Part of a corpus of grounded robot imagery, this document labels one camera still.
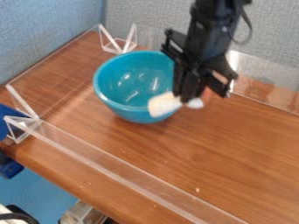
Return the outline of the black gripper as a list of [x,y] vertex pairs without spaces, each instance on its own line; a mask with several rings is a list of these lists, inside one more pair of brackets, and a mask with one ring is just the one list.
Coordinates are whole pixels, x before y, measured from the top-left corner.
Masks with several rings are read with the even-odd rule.
[[223,98],[230,96],[239,75],[226,59],[230,31],[239,21],[236,0],[195,0],[187,33],[164,31],[162,52],[174,61],[172,93],[182,102],[210,99],[210,89]]

